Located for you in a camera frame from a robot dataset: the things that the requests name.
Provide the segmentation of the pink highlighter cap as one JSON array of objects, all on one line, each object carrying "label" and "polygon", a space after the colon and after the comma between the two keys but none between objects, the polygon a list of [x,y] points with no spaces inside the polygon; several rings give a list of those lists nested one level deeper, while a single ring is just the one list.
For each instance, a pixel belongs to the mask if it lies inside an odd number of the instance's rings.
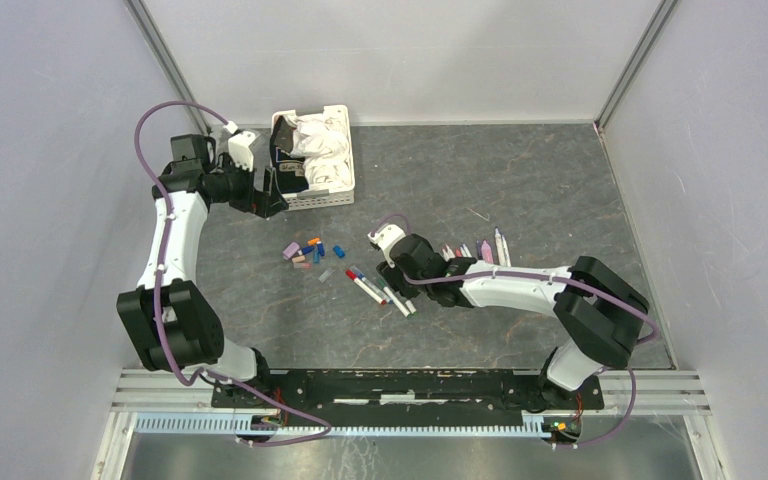
[{"label": "pink highlighter cap", "polygon": [[300,251],[301,247],[299,244],[297,242],[291,242],[287,247],[284,248],[282,255],[285,260],[290,260],[294,256],[297,256]]}]

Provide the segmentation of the red cap marker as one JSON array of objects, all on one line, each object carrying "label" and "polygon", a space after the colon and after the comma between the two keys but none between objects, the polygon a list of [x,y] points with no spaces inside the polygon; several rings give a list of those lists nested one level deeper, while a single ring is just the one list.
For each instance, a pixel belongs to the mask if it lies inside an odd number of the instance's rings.
[{"label": "red cap marker", "polygon": [[346,276],[353,281],[355,285],[357,285],[361,290],[363,290],[368,296],[370,296],[377,304],[379,305],[386,305],[387,300],[376,293],[372,288],[370,288],[360,277],[358,277],[353,271],[346,270],[345,271]]}]

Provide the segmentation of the clear pen cap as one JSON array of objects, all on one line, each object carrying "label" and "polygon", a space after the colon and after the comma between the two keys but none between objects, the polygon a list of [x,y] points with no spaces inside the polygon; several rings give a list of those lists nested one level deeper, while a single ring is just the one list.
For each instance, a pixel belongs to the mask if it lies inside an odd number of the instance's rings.
[{"label": "clear pen cap", "polygon": [[318,281],[320,283],[325,283],[333,274],[335,270],[333,268],[326,269],[319,277]]}]

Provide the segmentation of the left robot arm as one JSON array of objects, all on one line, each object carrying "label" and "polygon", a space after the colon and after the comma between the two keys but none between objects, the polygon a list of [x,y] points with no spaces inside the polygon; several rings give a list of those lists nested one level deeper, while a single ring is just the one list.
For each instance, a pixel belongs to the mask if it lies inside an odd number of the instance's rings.
[{"label": "left robot arm", "polygon": [[261,218],[287,209],[273,168],[254,166],[255,132],[230,136],[227,151],[197,134],[171,139],[172,161],[152,188],[155,232],[149,259],[134,290],[120,294],[116,310],[143,367],[195,376],[215,372],[236,379],[235,392],[250,407],[274,394],[268,365],[255,348],[225,336],[218,314],[195,279],[201,233],[210,209],[227,204]]}]

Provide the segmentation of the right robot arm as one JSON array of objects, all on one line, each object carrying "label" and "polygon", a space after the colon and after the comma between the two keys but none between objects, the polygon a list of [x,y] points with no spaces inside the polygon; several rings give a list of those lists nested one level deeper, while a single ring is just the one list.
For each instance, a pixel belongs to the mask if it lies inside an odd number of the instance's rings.
[{"label": "right robot arm", "polygon": [[540,400],[551,408],[566,406],[591,376],[627,368],[635,348],[658,334],[648,300],[594,257],[541,269],[446,259],[424,237],[392,224],[368,240],[383,256],[379,274],[407,299],[425,295],[443,307],[500,307],[558,320],[569,338],[537,382]]}]

